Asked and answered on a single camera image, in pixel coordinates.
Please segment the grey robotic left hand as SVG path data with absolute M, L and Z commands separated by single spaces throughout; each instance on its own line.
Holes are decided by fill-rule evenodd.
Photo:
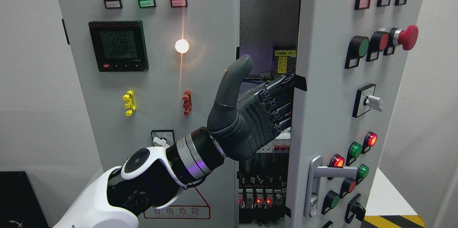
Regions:
M 253 60 L 244 55 L 225 71 L 207 128 L 230 159 L 244 161 L 291 127 L 293 75 L 285 74 L 239 94 Z

